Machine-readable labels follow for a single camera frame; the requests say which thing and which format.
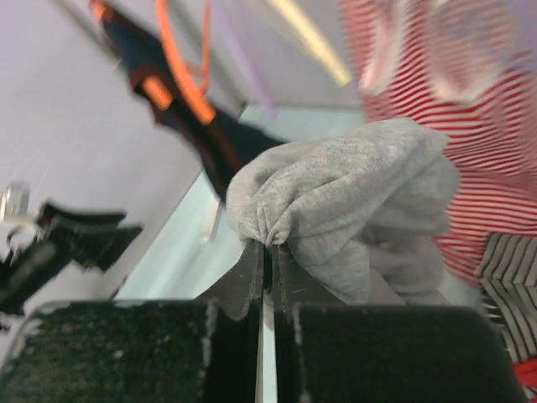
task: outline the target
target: red striped fabric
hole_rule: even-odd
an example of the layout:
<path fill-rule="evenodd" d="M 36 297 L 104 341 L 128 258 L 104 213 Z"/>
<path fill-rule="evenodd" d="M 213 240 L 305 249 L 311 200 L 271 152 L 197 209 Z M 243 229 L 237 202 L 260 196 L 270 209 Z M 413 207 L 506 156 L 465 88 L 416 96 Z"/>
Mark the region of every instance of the red striped fabric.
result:
<path fill-rule="evenodd" d="M 381 0 L 338 1 L 359 80 L 372 52 L 373 16 Z M 446 156 L 461 172 L 461 188 L 448 209 L 449 233 L 436 243 L 454 275 L 477 283 L 474 271 L 488 233 L 537 237 L 537 81 L 521 68 L 505 68 L 471 105 L 443 102 L 431 85 L 426 46 L 431 4 L 410 0 L 395 75 L 379 95 L 362 93 L 362 104 L 369 121 L 405 116 L 450 136 Z M 457 49 L 450 51 L 452 60 L 461 58 Z"/>

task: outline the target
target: gray cloth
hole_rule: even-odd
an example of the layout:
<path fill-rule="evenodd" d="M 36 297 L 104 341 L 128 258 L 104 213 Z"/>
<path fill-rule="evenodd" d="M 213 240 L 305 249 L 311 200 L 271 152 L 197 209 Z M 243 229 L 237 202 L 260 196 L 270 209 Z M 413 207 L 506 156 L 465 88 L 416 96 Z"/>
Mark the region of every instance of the gray cloth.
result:
<path fill-rule="evenodd" d="M 458 186 L 447 142 L 401 118 L 270 149 L 233 178 L 230 224 L 287 243 L 346 303 L 435 303 L 444 265 L 430 236 L 446 230 Z"/>

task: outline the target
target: black and white striped cloth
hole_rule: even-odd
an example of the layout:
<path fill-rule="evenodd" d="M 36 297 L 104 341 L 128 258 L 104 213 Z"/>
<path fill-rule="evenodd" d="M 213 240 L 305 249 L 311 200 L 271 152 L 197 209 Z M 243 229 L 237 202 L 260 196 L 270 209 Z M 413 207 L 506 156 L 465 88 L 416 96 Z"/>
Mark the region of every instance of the black and white striped cloth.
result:
<path fill-rule="evenodd" d="M 482 305 L 514 364 L 537 357 L 537 238 L 492 233 L 477 272 Z M 524 387 L 533 400 L 537 389 Z"/>

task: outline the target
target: cloth fold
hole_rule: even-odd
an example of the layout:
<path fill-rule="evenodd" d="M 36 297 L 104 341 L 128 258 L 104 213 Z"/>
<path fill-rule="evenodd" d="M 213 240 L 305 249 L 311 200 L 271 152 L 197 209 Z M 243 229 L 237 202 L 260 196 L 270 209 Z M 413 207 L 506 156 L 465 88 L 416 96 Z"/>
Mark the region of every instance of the cloth fold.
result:
<path fill-rule="evenodd" d="M 346 303 L 369 303 L 370 270 L 406 303 L 436 301 L 444 265 L 430 237 L 447 229 L 458 186 L 447 141 L 402 118 L 270 149 L 232 179 L 230 224 L 242 238 L 287 243 Z"/>

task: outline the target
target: purple strap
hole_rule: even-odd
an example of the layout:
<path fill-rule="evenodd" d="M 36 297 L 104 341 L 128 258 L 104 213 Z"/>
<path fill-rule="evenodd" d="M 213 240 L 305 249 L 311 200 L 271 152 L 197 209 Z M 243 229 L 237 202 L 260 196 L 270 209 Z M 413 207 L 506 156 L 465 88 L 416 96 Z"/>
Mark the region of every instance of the purple strap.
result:
<path fill-rule="evenodd" d="M 248 58 L 237 33 L 233 29 L 232 21 L 226 10 L 224 1 L 210 1 L 212 1 L 212 9 L 214 11 L 216 21 L 220 25 L 222 38 L 226 42 L 229 53 L 237 63 L 237 68 L 246 80 L 249 88 L 254 92 L 254 96 L 256 97 L 257 101 L 261 102 L 261 104 L 267 110 L 268 115 L 273 118 L 277 113 L 276 108 L 274 107 L 274 102 L 269 95 L 267 87 L 263 83 L 261 75 L 254 67 L 252 61 Z"/>

